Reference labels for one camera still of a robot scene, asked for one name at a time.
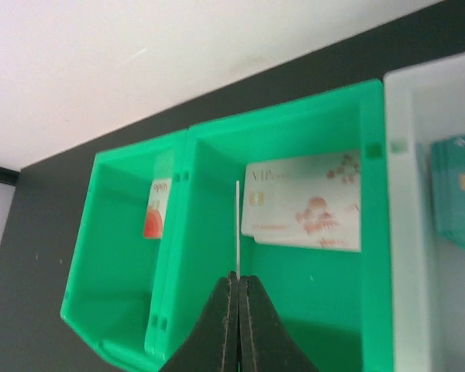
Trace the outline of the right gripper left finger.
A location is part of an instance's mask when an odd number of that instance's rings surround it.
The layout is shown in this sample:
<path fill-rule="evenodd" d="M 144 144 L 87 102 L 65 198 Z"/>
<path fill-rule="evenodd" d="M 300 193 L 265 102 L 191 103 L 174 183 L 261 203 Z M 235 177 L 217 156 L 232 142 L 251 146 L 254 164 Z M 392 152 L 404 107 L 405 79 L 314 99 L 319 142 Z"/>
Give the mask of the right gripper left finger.
<path fill-rule="evenodd" d="M 166 372 L 234 372 L 239 366 L 239 283 L 220 278 L 190 335 L 160 368 Z"/>

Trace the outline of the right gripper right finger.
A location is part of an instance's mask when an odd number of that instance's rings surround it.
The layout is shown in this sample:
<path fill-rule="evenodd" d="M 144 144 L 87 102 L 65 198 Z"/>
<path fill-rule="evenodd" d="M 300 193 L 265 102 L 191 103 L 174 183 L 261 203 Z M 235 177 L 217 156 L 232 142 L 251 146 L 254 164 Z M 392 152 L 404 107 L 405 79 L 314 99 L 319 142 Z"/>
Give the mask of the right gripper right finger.
<path fill-rule="evenodd" d="M 284 327 L 265 287 L 256 276 L 239 280 L 241 371 L 317 371 Z"/>

